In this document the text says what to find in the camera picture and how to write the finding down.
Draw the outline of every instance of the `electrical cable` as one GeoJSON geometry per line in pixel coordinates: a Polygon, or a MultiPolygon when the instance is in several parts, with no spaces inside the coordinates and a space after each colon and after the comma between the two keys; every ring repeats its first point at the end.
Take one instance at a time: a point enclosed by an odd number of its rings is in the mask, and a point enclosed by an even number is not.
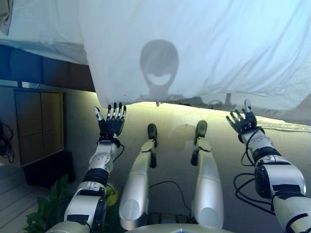
{"type": "Polygon", "coordinates": [[[122,146],[122,151],[120,154],[118,154],[118,156],[116,158],[114,158],[113,162],[115,162],[120,157],[120,155],[122,155],[122,153],[124,152],[125,146],[122,144],[120,144],[120,146],[122,146]]]}
{"type": "Polygon", "coordinates": [[[249,137],[249,139],[247,140],[247,143],[246,143],[246,147],[245,147],[245,153],[246,153],[246,156],[248,158],[248,161],[251,163],[252,166],[255,166],[255,163],[251,160],[249,154],[248,154],[248,145],[249,145],[249,142],[251,141],[251,139],[253,138],[253,136],[259,131],[259,130],[262,130],[261,127],[259,127],[258,129],[256,129],[252,135],[249,137]]]}
{"type": "Polygon", "coordinates": [[[149,188],[152,188],[152,187],[154,187],[154,186],[157,186],[157,185],[163,184],[163,183],[173,183],[173,184],[175,184],[175,185],[178,187],[179,191],[180,191],[180,194],[181,194],[181,197],[182,197],[182,199],[183,199],[183,202],[184,202],[185,207],[186,207],[189,211],[191,211],[191,209],[190,209],[190,208],[187,206],[187,204],[186,204],[183,191],[181,190],[180,186],[179,186],[176,182],[174,182],[174,181],[162,181],[162,182],[155,183],[155,184],[151,185],[149,188]]]}
{"type": "Polygon", "coordinates": [[[10,140],[13,138],[13,131],[8,125],[3,124],[0,121],[0,128],[3,129],[2,126],[5,126],[10,131],[11,136],[6,137],[4,135],[4,132],[2,132],[2,135],[0,135],[0,156],[2,156],[5,159],[8,159],[9,163],[12,164],[14,162],[14,152],[13,152],[10,140]]]}
{"type": "Polygon", "coordinates": [[[245,164],[245,163],[243,163],[243,159],[244,159],[245,155],[246,155],[246,152],[244,152],[244,154],[243,154],[242,157],[241,157],[241,164],[242,164],[242,166],[253,166],[253,165],[251,165],[251,164],[245,164]]]}
{"type": "Polygon", "coordinates": [[[57,204],[49,211],[49,214],[48,214],[48,216],[47,216],[47,221],[46,221],[46,223],[45,223],[45,230],[44,230],[45,232],[48,230],[49,220],[50,220],[50,217],[51,217],[52,212],[53,212],[59,205],[62,205],[62,204],[64,204],[64,203],[67,202],[67,201],[71,201],[71,198],[65,199],[65,200],[63,200],[63,201],[57,203],[57,204]]]}
{"type": "Polygon", "coordinates": [[[258,208],[258,209],[261,209],[261,210],[263,210],[264,212],[267,212],[267,213],[269,213],[269,214],[276,215],[273,211],[267,210],[267,209],[265,209],[265,208],[263,208],[263,207],[261,207],[261,206],[259,206],[259,205],[256,205],[256,204],[254,204],[254,203],[248,201],[248,200],[251,200],[251,201],[253,201],[253,202],[262,203],[262,204],[267,204],[267,205],[272,206],[272,204],[269,203],[269,202],[261,201],[261,200],[255,200],[255,199],[249,198],[248,196],[246,196],[245,194],[243,194],[243,193],[240,191],[240,190],[241,190],[242,188],[244,188],[246,185],[248,185],[249,183],[251,183],[251,182],[253,182],[253,181],[255,180],[255,178],[249,179],[248,181],[246,181],[245,183],[243,183],[241,186],[237,187],[236,180],[237,180],[238,177],[243,176],[243,175],[251,175],[251,176],[254,176],[255,174],[253,174],[253,173],[241,173],[241,174],[237,175],[237,176],[233,179],[233,185],[234,185],[234,187],[235,187],[235,189],[236,189],[236,191],[235,191],[235,196],[236,196],[238,199],[244,201],[244,202],[247,203],[247,204],[250,204],[250,205],[253,206],[253,207],[256,207],[256,208],[258,208]],[[240,197],[238,194],[240,194],[241,196],[245,197],[245,198],[248,199],[248,200],[243,199],[243,198],[240,197]]]}

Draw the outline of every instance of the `robot finger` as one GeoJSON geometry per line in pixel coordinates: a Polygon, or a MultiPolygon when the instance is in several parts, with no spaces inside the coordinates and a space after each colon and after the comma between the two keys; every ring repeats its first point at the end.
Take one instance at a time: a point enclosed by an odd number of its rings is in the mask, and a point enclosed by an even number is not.
{"type": "Polygon", "coordinates": [[[235,113],[237,114],[239,120],[243,119],[242,115],[240,114],[240,112],[236,109],[235,113]]]}
{"type": "Polygon", "coordinates": [[[230,117],[226,116],[225,118],[227,119],[227,121],[229,122],[229,124],[234,128],[234,123],[232,122],[232,120],[230,119],[230,117]]]}
{"type": "Polygon", "coordinates": [[[122,104],[121,104],[121,103],[119,103],[119,111],[118,111],[117,120],[120,120],[121,111],[122,111],[122,104]]]}
{"type": "Polygon", "coordinates": [[[251,101],[249,99],[246,99],[244,101],[244,107],[247,113],[250,113],[252,111],[251,101]]]}
{"type": "Polygon", "coordinates": [[[107,119],[110,120],[110,113],[111,113],[111,105],[108,105],[108,112],[107,112],[107,119]]]}
{"type": "Polygon", "coordinates": [[[122,114],[121,120],[124,120],[125,116],[126,116],[126,106],[123,107],[123,114],[122,114]]]}
{"type": "Polygon", "coordinates": [[[235,115],[233,114],[233,112],[230,112],[230,116],[232,117],[234,123],[239,122],[239,120],[235,117],[235,115]]]}
{"type": "Polygon", "coordinates": [[[97,117],[98,121],[103,120],[103,115],[101,114],[101,111],[98,107],[94,107],[95,116],[97,117]]]}
{"type": "Polygon", "coordinates": [[[117,110],[117,103],[114,102],[113,104],[113,113],[112,113],[112,120],[114,120],[116,118],[116,110],[117,110]]]}

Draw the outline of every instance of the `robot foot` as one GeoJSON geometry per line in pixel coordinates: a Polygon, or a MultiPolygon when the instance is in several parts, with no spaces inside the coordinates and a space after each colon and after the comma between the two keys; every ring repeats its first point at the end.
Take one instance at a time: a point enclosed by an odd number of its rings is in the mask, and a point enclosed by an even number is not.
{"type": "Polygon", "coordinates": [[[157,147],[157,131],[156,131],[156,125],[155,124],[149,124],[148,125],[148,137],[149,139],[155,140],[155,147],[157,147]]]}
{"type": "Polygon", "coordinates": [[[196,125],[195,129],[195,139],[194,139],[195,145],[198,137],[205,137],[206,130],[207,130],[207,122],[205,120],[200,120],[196,125]]]}

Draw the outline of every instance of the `wall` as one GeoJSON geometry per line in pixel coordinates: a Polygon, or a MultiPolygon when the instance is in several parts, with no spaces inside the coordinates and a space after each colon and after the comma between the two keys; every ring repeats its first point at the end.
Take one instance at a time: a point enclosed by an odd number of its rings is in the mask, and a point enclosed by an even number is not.
{"type": "MultiPolygon", "coordinates": [[[[81,181],[88,160],[96,149],[99,130],[93,106],[100,105],[95,93],[62,90],[66,92],[67,148],[72,151],[75,171],[78,181],[81,181]]],[[[125,145],[125,151],[115,162],[110,179],[120,193],[141,145],[147,140],[147,126],[153,122],[158,129],[157,168],[150,170],[150,184],[166,180],[177,182],[189,206],[196,176],[196,167],[190,164],[194,131],[197,122],[204,119],[208,122],[206,138],[213,146],[222,180],[224,228],[237,233],[282,232],[275,216],[257,210],[234,196],[233,177],[241,172],[252,172],[253,169],[240,164],[245,147],[227,123],[225,116],[228,113],[181,105],[160,104],[156,107],[155,103],[128,105],[127,109],[126,123],[119,137],[125,145]]],[[[266,134],[272,138],[278,150],[302,170],[310,196],[311,134],[276,130],[266,130],[266,134]]],[[[245,192],[252,197],[257,196],[253,184],[245,192]]],[[[173,184],[159,185],[150,190],[150,211],[188,214],[173,184]]]]}

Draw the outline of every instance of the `black speaker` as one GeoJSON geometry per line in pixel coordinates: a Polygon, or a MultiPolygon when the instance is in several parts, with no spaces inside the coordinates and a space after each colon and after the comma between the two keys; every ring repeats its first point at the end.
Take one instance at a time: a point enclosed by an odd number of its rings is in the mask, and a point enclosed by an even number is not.
{"type": "Polygon", "coordinates": [[[63,150],[23,168],[28,185],[50,188],[57,180],[68,174],[68,182],[75,179],[72,153],[63,150]]]}

